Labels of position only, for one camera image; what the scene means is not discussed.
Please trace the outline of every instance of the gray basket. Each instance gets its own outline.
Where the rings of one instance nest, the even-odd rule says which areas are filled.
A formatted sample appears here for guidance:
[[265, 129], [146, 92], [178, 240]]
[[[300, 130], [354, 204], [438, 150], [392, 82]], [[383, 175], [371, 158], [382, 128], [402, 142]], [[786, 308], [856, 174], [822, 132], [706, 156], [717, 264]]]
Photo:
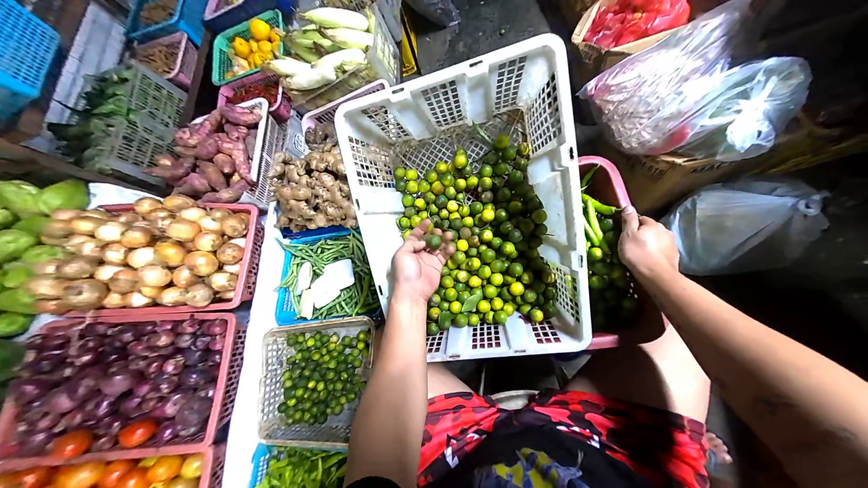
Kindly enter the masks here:
[[286, 336], [321, 331], [356, 335], [371, 331], [371, 348], [367, 360], [359, 368], [363, 378], [370, 377], [374, 357], [374, 322], [368, 317], [347, 317], [307, 323], [302, 326], [276, 327], [262, 340], [262, 381], [260, 383], [259, 435], [263, 444], [292, 445], [319, 449], [345, 449], [350, 440], [350, 424], [356, 415], [358, 399], [346, 406], [340, 415], [332, 415], [323, 425], [287, 425], [283, 414], [277, 411], [283, 403], [283, 385], [280, 377], [286, 369], [286, 359], [295, 349], [286, 345]]

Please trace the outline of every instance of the white plastic crate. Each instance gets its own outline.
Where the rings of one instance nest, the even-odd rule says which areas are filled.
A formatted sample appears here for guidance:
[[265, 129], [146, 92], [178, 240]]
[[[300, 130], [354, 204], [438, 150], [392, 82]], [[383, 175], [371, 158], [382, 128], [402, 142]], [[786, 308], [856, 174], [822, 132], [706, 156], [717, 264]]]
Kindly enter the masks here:
[[567, 51], [558, 36], [533, 37], [345, 102], [334, 118], [359, 228], [366, 241], [378, 244], [367, 253], [384, 310], [391, 257], [402, 243], [395, 219], [404, 210], [391, 169], [401, 165], [422, 174], [436, 161], [450, 160], [459, 145], [475, 162], [487, 147], [473, 122], [492, 138], [526, 128], [533, 148], [528, 179], [549, 215], [539, 252], [557, 277], [558, 315], [536, 326], [514, 313], [505, 326], [453, 327], [428, 338], [428, 360], [567, 353], [590, 344], [585, 238], [577, 219], [581, 182]]
[[[259, 106], [264, 114], [260, 125], [256, 127], [256, 146], [250, 155], [250, 175], [255, 183], [249, 190], [244, 192], [238, 203], [249, 203], [264, 210], [268, 210], [268, 202], [272, 197], [271, 179], [267, 177], [271, 171], [274, 153], [283, 149], [286, 140], [286, 125], [278, 124], [268, 112], [268, 100], [254, 98], [247, 102], [239, 103], [239, 107]], [[205, 116], [199, 117], [193, 123], [205, 120]]]

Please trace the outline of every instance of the tomato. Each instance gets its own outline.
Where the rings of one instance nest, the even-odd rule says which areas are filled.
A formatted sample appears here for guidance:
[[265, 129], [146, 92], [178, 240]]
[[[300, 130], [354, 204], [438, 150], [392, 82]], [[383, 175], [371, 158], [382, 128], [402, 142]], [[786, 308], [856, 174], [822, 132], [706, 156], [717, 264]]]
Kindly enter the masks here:
[[117, 488], [148, 488], [150, 485], [148, 470], [145, 468], [134, 468], [121, 476]]
[[152, 483], [169, 481], [181, 472], [184, 458], [181, 456], [162, 456], [153, 466], [148, 468], [148, 479]]
[[91, 461], [80, 465], [63, 466], [54, 476], [56, 488], [91, 488], [100, 480], [105, 471], [105, 463]]
[[122, 428], [117, 434], [121, 447], [137, 447], [144, 444], [157, 432], [157, 423], [151, 419], [141, 419]]
[[80, 430], [63, 434], [55, 439], [51, 447], [51, 457], [72, 459], [87, 452], [93, 443], [94, 434], [91, 431]]
[[123, 475], [127, 474], [127, 472], [133, 468], [135, 468], [135, 463], [133, 461], [128, 461], [126, 459], [121, 461], [112, 461], [106, 466], [106, 471], [102, 473], [100, 482], [97, 486], [100, 488], [116, 488]]
[[202, 459], [205, 456], [201, 454], [193, 454], [184, 459], [184, 465], [181, 466], [181, 476], [188, 479], [198, 478], [202, 475]]

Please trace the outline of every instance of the pink plastic basket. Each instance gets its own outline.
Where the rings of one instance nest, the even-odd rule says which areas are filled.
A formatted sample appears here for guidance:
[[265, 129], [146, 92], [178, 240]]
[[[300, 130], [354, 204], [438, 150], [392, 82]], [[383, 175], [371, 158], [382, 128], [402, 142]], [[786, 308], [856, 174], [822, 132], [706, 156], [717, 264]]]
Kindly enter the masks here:
[[[265, 229], [260, 225], [259, 217], [260, 210], [254, 205], [245, 203], [205, 203], [205, 208], [228, 208], [236, 214], [249, 214], [250, 223], [247, 236], [244, 243], [244, 257], [241, 258], [241, 268], [238, 273], [238, 284], [236, 285], [235, 296], [228, 301], [213, 301], [210, 304], [202, 307], [191, 307], [188, 305], [179, 307], [144, 307], [144, 308], [103, 308], [98, 310], [88, 310], [87, 312], [68, 312], [64, 317], [116, 317], [119, 315], [129, 315], [132, 311], [141, 313], [194, 313], [194, 312], [216, 312], [218, 310], [232, 310], [236, 308], [242, 301], [253, 299], [253, 290], [256, 288], [256, 274], [260, 269], [260, 252], [262, 250], [262, 240], [265, 237]], [[131, 212], [133, 204], [121, 205], [103, 205], [100, 208], [109, 212]]]
[[334, 114], [338, 111], [338, 107], [341, 103], [355, 100], [361, 96], [369, 95], [387, 88], [389, 88], [389, 83], [386, 80], [377, 80], [376, 82], [367, 84], [356, 91], [340, 97], [334, 102], [327, 103], [316, 110], [307, 112], [305, 116], [301, 118], [301, 134], [303, 135], [309, 128], [314, 127], [318, 123], [334, 122]]
[[[220, 87], [220, 91], [217, 94], [217, 108], [224, 106], [227, 104], [227, 100], [230, 96], [235, 95], [236, 92], [242, 89], [249, 89], [254, 86], [264, 85], [266, 83], [275, 83], [277, 84], [277, 101], [268, 108], [268, 113], [274, 117], [274, 120], [277, 123], [286, 122], [289, 119], [289, 114], [292, 111], [293, 104], [290, 101], [289, 97], [283, 93], [283, 87], [280, 85], [280, 76], [277, 75], [268, 75], [266, 73], [254, 73], [250, 76], [245, 76], [234, 82], [227, 83]], [[248, 100], [253, 100], [257, 98], [256, 96], [252, 96], [247, 98], [246, 100], [242, 100], [242, 102], [247, 102]]]
[[[586, 193], [598, 201], [618, 208], [630, 205], [630, 197], [627, 195], [627, 187], [621, 179], [618, 168], [608, 159], [599, 156], [581, 156], [578, 158], [579, 172], [584, 175], [594, 166], [599, 165], [591, 177]], [[598, 333], [594, 332], [588, 349], [605, 349], [607, 347], [645, 344], [659, 338], [665, 330], [666, 317], [660, 308], [651, 300], [639, 284], [636, 284], [636, 292], [639, 295], [639, 313], [636, 322], [628, 330], [621, 333]]]
[[136, 48], [136, 51], [144, 50], [151, 46], [159, 45], [178, 45], [178, 57], [174, 60], [174, 69], [168, 75], [161, 75], [173, 85], [180, 89], [190, 89], [190, 80], [193, 79], [193, 72], [196, 71], [196, 57], [199, 50], [190, 42], [187, 33], [183, 31], [175, 32], [170, 36], [160, 37], [150, 43], [144, 43]]
[[[149, 322], [154, 320], [186, 320], [190, 318], [212, 320], [223, 319], [227, 321], [226, 344], [223, 346], [223, 358], [220, 361], [220, 373], [217, 376], [217, 386], [214, 392], [214, 402], [211, 405], [211, 414], [205, 432], [193, 441], [184, 440], [161, 447], [143, 447], [135, 449], [123, 449], [116, 447], [103, 452], [88, 452], [77, 458], [64, 461], [63, 459], [49, 456], [32, 458], [15, 458], [17, 452], [15, 417], [17, 406], [11, 399], [6, 399], [3, 410], [0, 412], [0, 472], [27, 469], [39, 465], [64, 465], [77, 464], [86, 461], [112, 461], [116, 459], [149, 458], [152, 456], [165, 456], [168, 454], [190, 454], [204, 452], [214, 443], [214, 435], [232, 415], [235, 403], [235, 394], [238, 392], [238, 381], [241, 375], [241, 362], [244, 356], [244, 341], [247, 335], [247, 326], [238, 326], [235, 315], [232, 313], [138, 313], [129, 311], [127, 316], [115, 316], [100, 318], [100, 322], [110, 324], [128, 324], [136, 322]], [[86, 319], [55, 320], [45, 324], [39, 333], [73, 333], [76, 329], [92, 322]]]

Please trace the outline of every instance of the onion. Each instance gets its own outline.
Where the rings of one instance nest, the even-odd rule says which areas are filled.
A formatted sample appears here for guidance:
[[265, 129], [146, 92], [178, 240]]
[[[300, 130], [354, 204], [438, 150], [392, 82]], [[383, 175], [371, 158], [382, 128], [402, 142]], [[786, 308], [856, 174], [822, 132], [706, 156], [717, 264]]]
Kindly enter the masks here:
[[168, 224], [166, 234], [168, 234], [172, 239], [181, 242], [190, 242], [200, 231], [201, 228], [199, 227], [199, 224], [194, 221], [188, 221], [187, 219], [174, 219]]
[[139, 247], [129, 252], [127, 264], [136, 269], [148, 265], [158, 264], [153, 247]]
[[193, 222], [198, 222], [199, 219], [207, 217], [207, 215], [208, 215], [208, 212], [205, 210], [205, 208], [198, 208], [198, 207], [185, 208], [185, 209], [181, 210], [180, 212], [178, 212], [179, 217], [181, 217], [182, 219], [188, 220], [188, 221], [193, 221]]
[[163, 199], [163, 207], [168, 208], [173, 212], [180, 212], [185, 208], [196, 206], [196, 200], [186, 195], [169, 195]]
[[229, 237], [241, 237], [247, 234], [247, 220], [240, 215], [229, 215], [220, 220], [220, 229]]
[[104, 223], [106, 223], [105, 219], [85, 215], [69, 221], [69, 226], [76, 234], [93, 235]]
[[156, 208], [162, 207], [162, 202], [149, 196], [140, 198], [139, 200], [133, 202], [133, 209], [139, 215], [145, 215]]
[[199, 282], [199, 277], [187, 265], [177, 267], [172, 272], [172, 283], [178, 288], [189, 288]]
[[222, 234], [223, 231], [220, 229], [220, 221], [212, 217], [211, 215], [206, 215], [196, 221], [199, 224], [199, 227], [202, 228], [203, 231], [216, 232], [218, 234]]
[[216, 255], [217, 260], [223, 264], [235, 264], [240, 262], [241, 258], [244, 257], [244, 248], [232, 242], [227, 242], [220, 246], [220, 249], [217, 249]]
[[205, 283], [187, 289], [187, 304], [191, 307], [204, 307], [214, 299], [214, 290]]
[[184, 264], [184, 258], [187, 257], [187, 251], [175, 241], [158, 242], [154, 246], [154, 254], [168, 267], [178, 267]]
[[60, 265], [57, 272], [63, 278], [81, 279], [93, 276], [95, 270], [96, 262], [93, 259], [84, 256], [76, 256], [66, 260], [62, 265]]
[[208, 285], [216, 292], [226, 292], [235, 289], [238, 284], [238, 275], [218, 271], [207, 277]]
[[187, 290], [181, 287], [169, 287], [157, 297], [157, 303], [168, 307], [187, 303]]
[[93, 310], [109, 294], [98, 280], [75, 280], [63, 287], [63, 301], [75, 310]]
[[124, 295], [124, 300], [127, 301], [128, 305], [132, 308], [150, 307], [154, 304], [152, 299], [138, 292], [127, 293]]
[[63, 297], [63, 287], [68, 282], [53, 276], [40, 275], [27, 280], [24, 289], [38, 299], [57, 299]]
[[49, 237], [51, 239], [61, 239], [72, 235], [72, 224], [69, 221], [49, 221], [43, 226], [40, 237]]
[[193, 244], [199, 251], [216, 251], [223, 243], [223, 236], [217, 232], [199, 232], [193, 238]]
[[171, 280], [172, 274], [165, 267], [151, 265], [139, 268], [139, 282], [143, 287], [164, 287]]
[[120, 242], [124, 231], [129, 228], [129, 224], [123, 222], [106, 222], [94, 231], [94, 237], [100, 241]]
[[136, 226], [130, 228], [121, 236], [121, 244], [130, 249], [148, 246], [154, 239], [154, 232], [150, 228]]
[[112, 276], [115, 275], [118, 271], [122, 269], [126, 269], [123, 266], [117, 266], [116, 264], [104, 264], [99, 266], [94, 270], [94, 278], [99, 281], [108, 281]]
[[232, 210], [229, 210], [228, 208], [212, 208], [210, 211], [208, 211], [208, 215], [211, 215], [215, 219], [220, 220], [224, 217], [228, 217], [234, 214], [232, 213]]
[[194, 251], [187, 254], [187, 257], [184, 258], [184, 264], [189, 266], [197, 276], [208, 276], [217, 271], [217, 268], [220, 266], [217, 258], [205, 251]]

